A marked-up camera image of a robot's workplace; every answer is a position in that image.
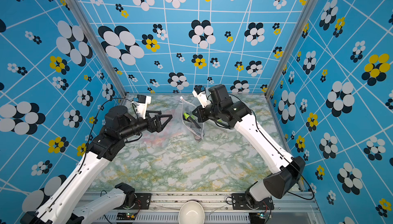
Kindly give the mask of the dark purple eggplant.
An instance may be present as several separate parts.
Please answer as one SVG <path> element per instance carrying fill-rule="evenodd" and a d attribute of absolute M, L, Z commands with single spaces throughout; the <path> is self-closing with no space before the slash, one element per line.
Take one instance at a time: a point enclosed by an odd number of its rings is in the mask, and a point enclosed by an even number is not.
<path fill-rule="evenodd" d="M 200 142 L 204 136 L 203 125 L 200 125 L 197 119 L 193 115 L 190 115 L 187 112 L 184 112 L 182 114 L 182 119 L 183 119 L 184 126 L 191 132 L 193 138 L 197 142 Z"/>

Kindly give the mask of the clear pink-dotted zip bag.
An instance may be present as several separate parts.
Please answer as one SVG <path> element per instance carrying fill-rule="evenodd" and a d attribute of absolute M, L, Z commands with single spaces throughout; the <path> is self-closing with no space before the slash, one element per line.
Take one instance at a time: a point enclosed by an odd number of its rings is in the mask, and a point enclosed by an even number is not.
<path fill-rule="evenodd" d="M 181 95 L 154 95 L 150 110 L 158 110 L 163 114 L 172 115 L 171 121 L 163 129 L 163 134 L 168 137 L 187 136 L 195 142 L 204 139 L 204 125 L 198 122 L 192 111 L 196 106 Z"/>

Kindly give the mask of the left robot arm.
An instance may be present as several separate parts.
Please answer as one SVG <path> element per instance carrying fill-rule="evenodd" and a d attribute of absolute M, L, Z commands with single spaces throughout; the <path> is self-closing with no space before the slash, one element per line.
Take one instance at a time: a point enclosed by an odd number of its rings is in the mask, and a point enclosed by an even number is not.
<path fill-rule="evenodd" d="M 113 161 L 119 151 L 129 143 L 129 138 L 142 138 L 142 133 L 160 133 L 171 121 L 172 115 L 160 111 L 146 111 L 143 117 L 134 117 L 125 106 L 112 107 L 105 115 L 105 125 L 68 178 L 60 179 L 60 186 L 48 194 L 46 202 L 27 211 L 20 219 L 22 224 L 91 224 L 96 219 L 119 207 L 141 207 L 135 189 L 126 184 L 116 185 L 110 192 L 77 207 L 92 181 Z"/>

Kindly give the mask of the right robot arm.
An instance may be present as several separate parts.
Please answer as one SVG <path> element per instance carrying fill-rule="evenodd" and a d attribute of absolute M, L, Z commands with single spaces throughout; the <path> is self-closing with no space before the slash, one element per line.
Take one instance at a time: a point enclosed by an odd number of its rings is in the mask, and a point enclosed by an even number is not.
<path fill-rule="evenodd" d="M 268 197 L 281 199 L 300 180 L 305 162 L 287 152 L 262 128 L 243 101 L 234 102 L 224 85 L 206 90 L 198 85 L 192 92 L 200 105 L 193 110 L 198 122 L 209 120 L 239 132 L 265 161 L 270 174 L 245 191 L 248 206 L 256 209 Z"/>

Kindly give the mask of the white bowl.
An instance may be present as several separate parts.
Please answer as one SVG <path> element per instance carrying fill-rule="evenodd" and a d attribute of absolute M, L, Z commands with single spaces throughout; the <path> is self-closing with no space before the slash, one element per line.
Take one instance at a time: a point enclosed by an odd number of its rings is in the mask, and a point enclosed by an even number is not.
<path fill-rule="evenodd" d="M 179 224 L 204 224 L 205 211 L 197 201 L 188 201 L 180 209 L 178 215 Z"/>

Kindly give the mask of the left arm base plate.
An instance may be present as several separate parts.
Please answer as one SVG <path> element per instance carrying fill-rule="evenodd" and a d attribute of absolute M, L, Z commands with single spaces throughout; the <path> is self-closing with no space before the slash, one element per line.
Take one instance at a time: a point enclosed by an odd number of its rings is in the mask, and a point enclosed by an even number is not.
<path fill-rule="evenodd" d="M 116 210 L 148 210 L 151 203 L 151 193 L 134 193 L 126 196 L 124 203 Z"/>

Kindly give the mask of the aluminium front rail frame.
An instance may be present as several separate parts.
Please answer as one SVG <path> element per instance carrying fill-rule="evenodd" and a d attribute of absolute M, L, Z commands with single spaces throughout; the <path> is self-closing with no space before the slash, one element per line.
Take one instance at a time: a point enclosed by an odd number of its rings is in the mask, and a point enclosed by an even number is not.
<path fill-rule="evenodd" d="M 250 207 L 242 192 L 137 192 L 131 207 L 116 207 L 96 224 L 324 224 L 310 193 L 269 197 Z"/>

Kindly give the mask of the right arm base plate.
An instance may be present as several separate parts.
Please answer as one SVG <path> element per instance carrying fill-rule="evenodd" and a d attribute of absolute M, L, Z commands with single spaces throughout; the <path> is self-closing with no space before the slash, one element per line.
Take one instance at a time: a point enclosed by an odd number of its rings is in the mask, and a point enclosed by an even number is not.
<path fill-rule="evenodd" d="M 232 193 L 232 207 L 234 210 L 274 210 L 274 204 L 271 197 L 261 201 L 254 200 L 251 195 L 245 193 Z"/>

